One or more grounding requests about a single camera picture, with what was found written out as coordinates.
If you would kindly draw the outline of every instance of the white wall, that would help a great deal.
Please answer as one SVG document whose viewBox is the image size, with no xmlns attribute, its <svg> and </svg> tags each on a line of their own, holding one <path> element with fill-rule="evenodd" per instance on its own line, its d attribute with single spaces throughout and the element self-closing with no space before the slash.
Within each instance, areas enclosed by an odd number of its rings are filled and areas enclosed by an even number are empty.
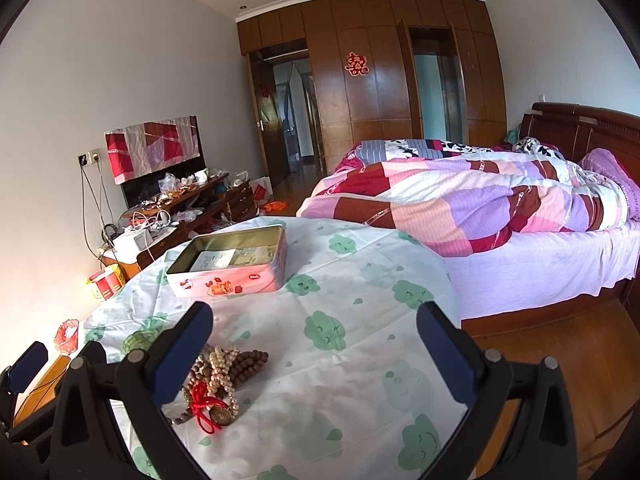
<svg viewBox="0 0 640 480">
<path fill-rule="evenodd" d="M 291 100 L 293 101 L 293 113 L 296 116 L 296 127 L 298 128 L 298 141 L 300 142 L 300 155 L 308 156 L 314 154 L 314 145 L 311 140 L 311 129 L 309 128 L 309 118 L 306 113 L 305 90 L 302 85 L 300 72 L 311 72 L 311 63 L 308 59 L 301 59 L 295 62 L 298 70 L 291 73 Z M 276 83 L 286 83 L 287 77 L 293 62 L 274 65 L 273 75 Z"/>
<path fill-rule="evenodd" d="M 97 307 L 78 155 L 104 132 L 197 115 L 205 161 L 262 174 L 236 24 L 193 0 L 32 0 L 0 45 L 0 367 Z M 87 167 L 97 182 L 95 166 Z M 101 243 L 88 202 L 88 238 Z"/>
<path fill-rule="evenodd" d="M 597 0 L 486 0 L 510 128 L 546 101 L 640 115 L 640 70 Z"/>
</svg>

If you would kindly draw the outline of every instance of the coin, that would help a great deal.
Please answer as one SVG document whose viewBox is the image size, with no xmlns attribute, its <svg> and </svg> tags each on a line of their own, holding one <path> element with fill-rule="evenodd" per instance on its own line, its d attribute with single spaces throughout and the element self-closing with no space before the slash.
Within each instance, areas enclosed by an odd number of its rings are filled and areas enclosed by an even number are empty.
<svg viewBox="0 0 640 480">
<path fill-rule="evenodd" d="M 209 410 L 209 417 L 220 426 L 228 426 L 233 422 L 231 412 L 228 409 L 223 408 L 222 406 L 213 406 Z"/>
</svg>

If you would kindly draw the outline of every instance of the cable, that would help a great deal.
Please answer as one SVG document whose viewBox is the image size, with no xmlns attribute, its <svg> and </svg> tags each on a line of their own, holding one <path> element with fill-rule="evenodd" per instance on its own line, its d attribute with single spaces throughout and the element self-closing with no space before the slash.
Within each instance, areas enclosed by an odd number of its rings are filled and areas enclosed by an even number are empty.
<svg viewBox="0 0 640 480">
<path fill-rule="evenodd" d="M 86 238 L 86 213 L 85 213 L 85 208 L 84 208 L 84 180 L 86 179 L 87 184 L 89 185 L 89 189 L 91 190 L 91 194 L 94 197 L 94 203 L 95 206 L 98 208 L 98 214 L 100 215 L 100 224 L 102 225 L 102 232 L 105 232 L 105 222 L 104 222 L 104 218 L 102 216 L 102 207 L 100 205 L 100 203 L 98 203 L 98 200 L 95 197 L 95 192 L 94 192 L 94 188 L 91 185 L 91 181 L 89 181 L 89 177 L 87 176 L 86 172 L 84 171 L 84 167 L 80 166 L 80 171 L 81 171 L 81 176 L 80 179 L 82 181 L 82 232 L 84 233 L 84 243 L 86 244 L 87 248 L 91 251 L 91 254 L 100 262 L 100 264 L 104 264 L 103 261 L 100 259 L 100 256 L 98 256 L 98 254 L 94 253 L 92 248 L 89 246 L 89 242 L 87 241 Z M 102 189 L 104 189 L 104 182 L 102 180 L 102 171 L 100 170 L 100 159 L 98 159 L 98 171 L 100 171 L 100 181 L 102 184 L 102 188 L 100 188 L 100 201 L 102 201 Z M 107 197 L 107 192 L 106 190 L 104 190 L 104 195 L 105 198 L 107 199 L 107 205 L 109 205 L 109 199 Z M 109 212 L 111 213 L 111 219 L 113 219 L 113 213 L 111 211 L 111 206 L 109 205 Z M 109 244 L 111 249 L 113 250 L 113 257 L 116 260 L 116 263 L 118 264 L 118 266 L 120 267 L 120 269 L 124 269 L 122 267 L 122 264 L 120 263 L 117 255 L 116 255 L 116 251 L 114 250 L 113 247 L 113 243 Z"/>
<path fill-rule="evenodd" d="M 107 207 L 109 208 L 109 215 L 111 215 L 111 223 L 115 224 L 113 219 L 113 211 L 111 210 L 111 204 L 109 204 L 109 195 L 107 195 L 107 190 L 104 187 L 104 179 L 102 177 L 102 167 L 100 166 L 100 158 L 98 158 L 98 173 L 100 173 L 100 184 L 102 189 L 104 190 L 104 199 L 107 201 Z"/>
<path fill-rule="evenodd" d="M 84 243 L 86 244 L 86 248 L 89 249 L 89 252 L 94 256 L 94 258 L 99 259 L 98 255 L 94 253 L 91 246 L 89 245 L 89 240 L 86 238 L 86 220 L 85 220 L 85 209 L 84 209 L 84 178 L 82 174 L 84 171 L 82 170 L 82 166 L 80 166 L 80 182 L 82 183 L 82 233 L 84 234 Z"/>
<path fill-rule="evenodd" d="M 32 396 L 33 394 L 39 392 L 40 390 L 42 390 L 44 388 L 47 388 L 48 386 L 51 386 L 53 383 L 55 383 L 60 377 L 62 377 L 65 374 L 66 369 L 67 369 L 67 367 L 65 367 L 65 369 L 62 370 L 55 379 L 50 380 L 48 383 L 41 384 L 40 386 L 38 386 L 38 387 L 34 388 L 33 390 L 31 390 L 24 397 L 24 400 L 27 400 L 30 396 Z"/>
<path fill-rule="evenodd" d="M 82 176 L 84 176 L 87 184 L 89 185 L 91 194 L 94 197 L 95 206 L 98 208 L 98 213 L 100 213 L 100 223 L 102 224 L 102 227 L 104 227 L 104 218 L 102 218 L 102 210 L 100 208 L 100 205 L 98 204 L 98 199 L 95 197 L 94 187 L 91 185 L 91 181 L 89 181 L 89 177 L 86 175 L 86 172 L 84 171 L 84 168 L 82 166 L 80 166 L 80 171 L 82 171 Z"/>
<path fill-rule="evenodd" d="M 166 215 L 166 223 L 164 224 L 162 223 L 162 219 L 161 219 L 162 213 Z M 144 219 L 144 221 L 141 222 L 139 225 L 135 225 L 136 215 L 142 216 L 142 218 Z M 164 209 L 159 210 L 155 215 L 152 215 L 152 216 L 146 216 L 144 213 L 141 213 L 140 211 L 134 211 L 131 221 L 133 222 L 134 225 L 131 228 L 127 228 L 126 230 L 128 231 L 142 231 L 147 228 L 149 229 L 149 231 L 154 231 L 154 230 L 159 231 L 165 227 L 168 227 L 171 224 L 171 215 L 169 214 L 168 211 L 165 211 Z M 151 248 L 149 248 L 149 244 L 146 241 L 146 236 L 145 236 L 145 249 L 146 249 L 146 252 L 149 253 L 149 256 L 151 256 L 151 259 L 155 261 L 156 259 L 151 253 Z"/>
</svg>

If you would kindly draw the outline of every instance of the pillow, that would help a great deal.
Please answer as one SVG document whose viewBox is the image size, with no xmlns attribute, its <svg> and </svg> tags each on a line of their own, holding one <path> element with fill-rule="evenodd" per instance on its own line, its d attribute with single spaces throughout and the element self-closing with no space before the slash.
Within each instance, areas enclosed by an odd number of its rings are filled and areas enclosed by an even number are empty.
<svg viewBox="0 0 640 480">
<path fill-rule="evenodd" d="M 520 139 L 511 147 L 511 151 L 515 153 L 529 153 L 529 155 L 545 155 L 564 160 L 564 156 L 562 156 L 562 153 L 560 153 L 560 150 L 558 150 L 556 146 L 540 142 L 535 137 L 524 137 Z"/>
<path fill-rule="evenodd" d="M 584 170 L 604 175 L 618 184 L 629 204 L 629 217 L 640 220 L 640 187 L 613 153 L 603 148 L 595 148 L 587 153 L 579 164 Z"/>
</svg>

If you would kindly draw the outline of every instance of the wooden headboard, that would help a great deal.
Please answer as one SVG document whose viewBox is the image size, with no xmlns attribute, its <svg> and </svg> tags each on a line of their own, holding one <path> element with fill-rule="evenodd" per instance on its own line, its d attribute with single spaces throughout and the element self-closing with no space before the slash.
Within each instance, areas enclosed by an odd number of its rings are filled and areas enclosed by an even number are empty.
<svg viewBox="0 0 640 480">
<path fill-rule="evenodd" d="M 608 108 L 534 103 L 524 114 L 520 138 L 536 137 L 579 162 L 593 148 L 605 148 L 640 182 L 640 117 Z"/>
</svg>

